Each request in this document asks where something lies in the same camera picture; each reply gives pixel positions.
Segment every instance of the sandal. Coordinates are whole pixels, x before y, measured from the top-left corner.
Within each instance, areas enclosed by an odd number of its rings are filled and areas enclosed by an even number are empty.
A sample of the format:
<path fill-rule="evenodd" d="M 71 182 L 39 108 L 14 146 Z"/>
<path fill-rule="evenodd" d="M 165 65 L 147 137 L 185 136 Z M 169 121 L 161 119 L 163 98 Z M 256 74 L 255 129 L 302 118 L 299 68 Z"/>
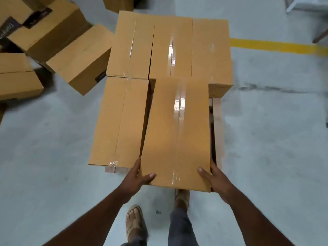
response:
<path fill-rule="evenodd" d="M 174 191 L 174 200 L 182 200 L 187 207 L 187 210 L 189 209 L 189 199 L 190 199 L 190 191 L 189 190 L 183 190 L 183 189 L 176 189 Z"/>
<path fill-rule="evenodd" d="M 143 214 L 142 214 L 142 210 L 140 208 L 140 206 L 138 205 L 133 205 L 130 207 L 130 209 L 128 210 L 127 212 L 127 215 L 130 213 L 130 211 L 133 211 L 135 208 L 138 209 L 139 211 L 139 214 L 140 214 L 140 218 L 135 218 L 133 221 L 132 221 L 132 224 L 130 225 L 130 227 L 128 228 L 127 227 L 127 224 L 125 221 L 125 225 L 126 225 L 126 238 L 129 242 L 129 236 L 131 234 L 131 231 L 135 228 L 139 228 L 141 230 L 141 233 L 142 233 L 142 237 L 144 237 L 145 239 L 147 239 L 148 237 L 148 232 L 147 232 L 147 227 L 146 227 L 146 224 L 145 224 L 145 221 L 143 219 Z"/>

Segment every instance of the forearm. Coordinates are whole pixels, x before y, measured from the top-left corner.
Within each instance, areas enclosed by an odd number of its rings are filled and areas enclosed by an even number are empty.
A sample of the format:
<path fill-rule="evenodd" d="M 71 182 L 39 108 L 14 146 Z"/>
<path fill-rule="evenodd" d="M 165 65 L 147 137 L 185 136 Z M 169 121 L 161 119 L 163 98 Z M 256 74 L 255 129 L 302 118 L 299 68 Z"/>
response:
<path fill-rule="evenodd" d="M 116 188 L 98 205 L 51 239 L 45 246 L 103 245 L 119 210 L 127 198 L 119 188 Z"/>
<path fill-rule="evenodd" d="M 247 246 L 293 245 L 236 187 L 229 190 L 226 198 Z"/>

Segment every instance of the flip-flop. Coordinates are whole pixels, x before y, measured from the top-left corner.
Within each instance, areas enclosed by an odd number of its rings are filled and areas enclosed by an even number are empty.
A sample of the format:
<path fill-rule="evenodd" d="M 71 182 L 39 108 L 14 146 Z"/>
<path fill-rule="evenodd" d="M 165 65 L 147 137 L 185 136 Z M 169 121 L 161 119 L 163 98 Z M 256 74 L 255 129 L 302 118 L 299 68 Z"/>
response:
<path fill-rule="evenodd" d="M 174 200 L 178 200 L 178 199 L 182 200 L 186 204 L 187 210 L 189 209 L 190 194 L 186 196 L 184 190 L 178 191 L 178 189 L 176 189 L 174 191 L 174 197 L 175 197 Z"/>
<path fill-rule="evenodd" d="M 143 214 L 142 214 L 142 210 L 141 210 L 140 206 L 138 206 L 138 205 L 131 206 L 130 209 L 128 210 L 128 212 L 127 212 L 127 215 L 130 213 L 130 211 L 134 210 L 135 208 L 137 208 L 138 211 L 139 211 L 140 220 L 135 218 L 133 220 L 131 226 L 129 228 L 126 227 L 126 238 L 127 238 L 128 242 L 129 242 L 129 236 L 131 234 L 131 231 L 135 228 L 140 228 L 141 229 L 142 234 L 143 234 L 142 237 L 145 237 L 146 239 L 148 237 L 147 227 L 146 227 L 145 221 L 143 219 Z"/>

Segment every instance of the pants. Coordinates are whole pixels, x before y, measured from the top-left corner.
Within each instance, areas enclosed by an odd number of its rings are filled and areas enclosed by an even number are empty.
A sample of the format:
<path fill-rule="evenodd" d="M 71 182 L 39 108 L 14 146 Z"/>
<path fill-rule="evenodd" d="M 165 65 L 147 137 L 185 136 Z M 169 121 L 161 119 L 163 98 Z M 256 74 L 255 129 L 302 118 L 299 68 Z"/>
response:
<path fill-rule="evenodd" d="M 170 214 L 170 230 L 168 246 L 198 246 L 193 227 L 187 214 L 180 208 Z M 146 246 L 147 238 L 135 238 L 122 246 Z"/>

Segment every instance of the black printed label on box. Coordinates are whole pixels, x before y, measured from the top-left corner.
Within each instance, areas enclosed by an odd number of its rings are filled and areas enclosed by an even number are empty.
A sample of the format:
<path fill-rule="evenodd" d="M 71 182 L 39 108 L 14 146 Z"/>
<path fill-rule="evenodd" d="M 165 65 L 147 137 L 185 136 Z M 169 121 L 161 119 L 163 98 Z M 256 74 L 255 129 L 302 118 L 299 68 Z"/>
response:
<path fill-rule="evenodd" d="M 12 16 L 9 16 L 8 19 L 0 26 L 0 45 L 3 48 L 6 48 L 10 45 L 10 40 L 7 36 L 11 35 L 14 31 L 20 28 L 22 25 L 19 24 Z"/>
<path fill-rule="evenodd" d="M 35 24 L 37 24 L 40 20 L 45 18 L 48 14 L 52 12 L 51 8 L 45 8 L 42 11 L 36 11 L 31 14 L 26 21 L 24 21 L 23 26 L 31 29 Z"/>
<path fill-rule="evenodd" d="M 106 77 L 106 70 L 104 70 L 98 77 L 95 78 L 96 82 L 99 83 L 104 77 Z"/>

